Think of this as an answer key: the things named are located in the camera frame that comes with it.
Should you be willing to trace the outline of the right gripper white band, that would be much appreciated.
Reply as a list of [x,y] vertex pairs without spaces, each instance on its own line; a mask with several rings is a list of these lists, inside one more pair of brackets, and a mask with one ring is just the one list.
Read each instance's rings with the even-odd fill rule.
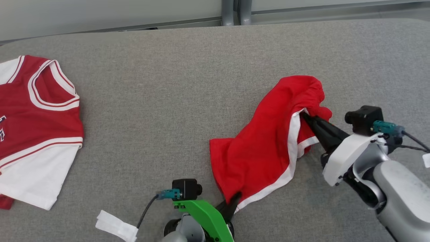
[[341,176],[344,176],[350,167],[353,169],[353,174],[357,176],[384,161],[382,133],[373,136],[349,135],[319,116],[310,116],[307,112],[301,112],[301,117],[325,152],[332,153],[322,172],[330,186],[333,187],[339,183]]

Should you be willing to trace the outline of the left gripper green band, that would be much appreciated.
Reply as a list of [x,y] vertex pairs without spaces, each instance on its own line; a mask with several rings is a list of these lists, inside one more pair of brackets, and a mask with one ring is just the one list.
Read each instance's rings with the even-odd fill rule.
[[242,193],[237,192],[229,203],[224,200],[216,208],[205,200],[175,201],[173,205],[178,207],[180,212],[192,216],[213,241],[233,242],[234,239],[223,217],[227,217],[227,222],[231,222],[241,197]]

